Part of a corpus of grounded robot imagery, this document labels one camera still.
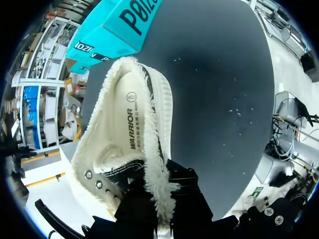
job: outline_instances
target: equipment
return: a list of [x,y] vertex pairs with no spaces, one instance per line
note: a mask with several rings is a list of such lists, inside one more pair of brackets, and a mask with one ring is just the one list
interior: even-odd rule
[[204,196],[198,187],[198,177],[193,169],[186,169],[169,160],[170,182],[179,183],[180,190],[173,192],[176,207],[170,225],[166,230],[158,227],[158,219],[152,195],[145,192],[143,178],[135,178],[129,184],[129,191],[121,201],[115,217],[116,222],[93,217],[91,228],[83,225],[85,236],[75,232],[60,221],[41,200],[35,206],[51,226],[66,239],[125,239],[125,238],[172,238],[192,239],[211,238],[220,233],[223,236],[284,236],[289,233],[298,215],[298,207],[285,198],[279,198],[265,211],[259,212],[256,207],[248,209],[239,223],[235,216],[212,222],[211,212]]

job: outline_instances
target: printed logo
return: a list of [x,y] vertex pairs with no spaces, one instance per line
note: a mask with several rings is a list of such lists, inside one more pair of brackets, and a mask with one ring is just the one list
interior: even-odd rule
[[126,95],[126,100],[128,102],[135,102],[137,98],[138,98],[138,95],[135,92],[129,92]]
[[147,22],[157,3],[158,0],[131,0],[130,9],[124,9],[120,14],[120,19],[141,36],[142,32],[138,29],[136,23],[139,20]]
[[90,52],[90,51],[92,51],[94,49],[94,46],[90,46],[90,45],[84,44],[84,43],[79,41],[78,43],[76,43],[74,48],[78,49],[80,51]]
[[109,57],[103,56],[103,55],[101,55],[99,53],[93,53],[90,57],[94,58],[94,59],[97,59],[97,60],[100,60],[100,61],[107,61],[107,60],[110,59]]
[[127,109],[128,112],[128,123],[129,123],[129,138],[131,149],[135,149],[135,134],[134,134],[134,123],[132,109]]
[[89,70],[89,68],[87,68],[87,67],[85,67],[85,66],[81,66],[80,69],[81,69],[81,70],[85,70],[85,71],[88,71],[88,70]]

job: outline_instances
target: white shelving unit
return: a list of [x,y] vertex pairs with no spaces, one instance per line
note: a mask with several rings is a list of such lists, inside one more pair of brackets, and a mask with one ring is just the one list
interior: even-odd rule
[[[65,54],[66,51],[63,54],[63,57],[61,60],[53,59],[54,55],[56,54],[58,48],[62,49],[68,49],[70,46],[73,38],[75,37],[79,24],[72,22],[70,20],[66,20],[60,17],[56,17],[49,26],[44,31],[42,37],[40,38],[38,45],[36,46],[34,53],[31,57],[30,64],[28,66],[28,69],[22,70],[16,73],[15,80],[12,81],[12,87],[21,86],[21,97],[20,97],[20,131],[21,131],[21,137],[22,137],[22,144],[23,145],[29,145],[31,148],[35,147],[35,143],[29,143],[26,140],[26,135],[24,132],[25,126],[24,126],[24,99],[23,99],[23,92],[24,88],[26,86],[38,86],[38,94],[36,98],[36,112],[37,112],[37,125],[36,125],[36,131],[39,141],[39,148],[36,149],[37,153],[46,152],[49,150],[55,150],[59,148],[59,140],[61,137],[59,137],[59,130],[58,130],[58,105],[59,105],[59,95],[61,88],[64,88],[64,79],[62,77],[62,74],[64,74],[64,69],[66,69],[65,66]],[[57,65],[59,64],[57,71],[56,71],[56,78],[48,78],[48,72],[50,71],[51,65]],[[46,140],[46,138],[41,137],[41,125],[40,125],[40,99],[41,99],[41,87],[49,87],[49,88],[55,88],[55,97],[56,97],[56,104],[55,104],[55,117],[54,122],[56,124],[56,135],[57,135],[57,141],[54,146],[44,147],[42,145],[43,140]]]

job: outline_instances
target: shoe insole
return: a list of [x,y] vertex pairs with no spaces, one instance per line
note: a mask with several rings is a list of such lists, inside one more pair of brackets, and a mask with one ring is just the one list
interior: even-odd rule
[[144,148],[143,86],[134,73],[125,74],[114,92],[113,137],[124,155],[140,153]]

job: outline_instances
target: white canvas shoe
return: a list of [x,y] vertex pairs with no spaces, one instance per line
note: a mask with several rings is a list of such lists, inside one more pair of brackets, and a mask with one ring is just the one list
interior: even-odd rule
[[171,192],[178,189],[169,183],[166,168],[172,105],[170,85],[160,72],[133,57],[112,65],[68,176],[75,197],[89,213],[113,217],[130,175],[142,172],[159,221],[171,220]]

